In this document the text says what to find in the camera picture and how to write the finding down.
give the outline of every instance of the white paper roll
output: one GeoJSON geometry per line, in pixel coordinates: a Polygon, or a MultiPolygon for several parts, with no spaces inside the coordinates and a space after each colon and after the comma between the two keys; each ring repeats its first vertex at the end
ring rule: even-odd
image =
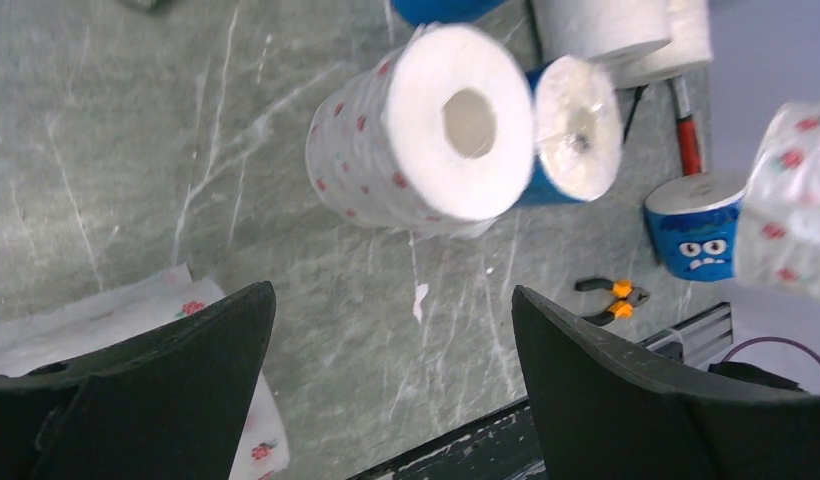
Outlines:
{"type": "Polygon", "coordinates": [[[510,53],[472,26],[428,27],[322,103],[307,171],[357,225],[477,234],[527,185],[533,134],[510,53]]]}
{"type": "Polygon", "coordinates": [[[781,107],[752,167],[737,229],[737,281],[820,299],[820,103],[781,107]]]}
{"type": "Polygon", "coordinates": [[[622,161],[622,124],[603,69],[571,56],[556,60],[535,89],[537,151],[563,195],[589,202],[604,195],[622,161]]]}
{"type": "Polygon", "coordinates": [[[613,71],[616,88],[659,82],[713,61],[707,0],[669,0],[672,43],[613,71]]]}
{"type": "Polygon", "coordinates": [[[546,61],[616,64],[669,43],[667,0],[533,0],[546,61]]]}

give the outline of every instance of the gray marble countertop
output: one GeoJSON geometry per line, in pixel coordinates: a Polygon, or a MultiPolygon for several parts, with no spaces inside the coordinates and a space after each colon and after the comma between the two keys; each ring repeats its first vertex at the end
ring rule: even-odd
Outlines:
{"type": "MultiPolygon", "coordinates": [[[[534,66],[522,1],[480,26],[534,66]]],[[[271,280],[264,370],[293,457],[276,478],[311,480],[524,395],[514,285],[580,313],[609,298],[574,280],[631,278],[653,296],[609,327],[630,339],[715,303],[715,286],[657,265],[642,222],[645,196],[680,175],[663,85],[594,203],[509,212],[471,241],[364,230],[323,207],[303,161],[311,115],[410,33],[383,0],[193,0],[154,16],[0,0],[0,321],[182,262],[227,292],[271,280]]],[[[706,124],[705,73],[689,84],[706,124]]]]}

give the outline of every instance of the cartoon face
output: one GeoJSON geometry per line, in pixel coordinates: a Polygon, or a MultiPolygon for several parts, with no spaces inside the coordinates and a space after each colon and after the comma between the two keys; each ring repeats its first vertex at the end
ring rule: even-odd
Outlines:
{"type": "Polygon", "coordinates": [[[731,264],[729,247],[728,240],[721,237],[681,242],[678,244],[678,254],[683,258],[677,258],[677,261],[689,262],[685,269],[687,272],[716,279],[722,275],[723,267],[731,264]]]}
{"type": "Polygon", "coordinates": [[[739,207],[680,215],[647,213],[655,246],[676,277],[713,282],[733,276],[739,207]]]}

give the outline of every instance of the red flower print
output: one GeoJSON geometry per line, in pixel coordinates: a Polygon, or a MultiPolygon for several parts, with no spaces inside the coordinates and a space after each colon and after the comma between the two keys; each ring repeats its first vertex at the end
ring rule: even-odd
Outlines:
{"type": "Polygon", "coordinates": [[[268,457],[270,453],[272,453],[272,446],[263,442],[251,449],[251,458],[254,460],[262,460],[268,457]]]}
{"type": "Polygon", "coordinates": [[[204,304],[201,302],[187,302],[184,303],[183,306],[180,308],[180,311],[183,312],[184,315],[192,315],[193,313],[197,312],[204,308],[204,304]]]}
{"type": "Polygon", "coordinates": [[[392,174],[392,183],[398,188],[407,188],[407,179],[400,173],[392,174]]]}
{"type": "Polygon", "coordinates": [[[778,278],[780,278],[782,282],[795,282],[799,279],[798,274],[789,268],[782,268],[775,272],[775,274],[778,275],[778,278]]]}
{"type": "Polygon", "coordinates": [[[803,205],[814,206],[819,203],[819,197],[811,192],[804,192],[799,196],[799,202],[803,205]]]}
{"type": "Polygon", "coordinates": [[[785,230],[784,227],[778,225],[777,223],[767,223],[763,227],[762,231],[763,236],[770,240],[782,238],[784,235],[787,235],[787,230],[785,230]]]}
{"type": "Polygon", "coordinates": [[[820,117],[808,117],[796,124],[796,130],[807,132],[820,126],[820,117]]]}
{"type": "Polygon", "coordinates": [[[163,285],[172,286],[177,283],[177,274],[171,270],[168,270],[166,273],[163,274],[163,285]]]}
{"type": "Polygon", "coordinates": [[[794,148],[792,150],[788,150],[783,155],[781,155],[781,165],[787,169],[798,168],[799,165],[805,159],[804,153],[798,148],[794,148]]]}

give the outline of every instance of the toilet paper roll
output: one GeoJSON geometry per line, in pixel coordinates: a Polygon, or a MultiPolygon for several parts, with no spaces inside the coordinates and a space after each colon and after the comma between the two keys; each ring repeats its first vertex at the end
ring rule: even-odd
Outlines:
{"type": "Polygon", "coordinates": [[[474,22],[506,0],[392,0],[392,6],[410,25],[474,22]]]}
{"type": "Polygon", "coordinates": [[[669,44],[667,0],[533,0],[546,60],[616,64],[669,44]]]}
{"type": "Polygon", "coordinates": [[[706,172],[666,182],[646,197],[646,222],[669,273],[698,282],[731,278],[743,187],[741,175],[706,172]]]}
{"type": "Polygon", "coordinates": [[[820,299],[820,103],[781,107],[752,167],[737,281],[820,299]]]}
{"type": "Polygon", "coordinates": [[[328,97],[305,157],[316,193],[349,222],[459,234],[519,198],[533,134],[513,57],[472,26],[447,25],[417,31],[328,97]]]}
{"type": "Polygon", "coordinates": [[[616,67],[613,82],[617,88],[659,82],[713,61],[707,0],[669,0],[668,12],[672,42],[616,67]]]}
{"type": "Polygon", "coordinates": [[[537,158],[516,206],[589,202],[613,185],[622,124],[613,84],[595,65],[565,56],[528,72],[537,158]]]}

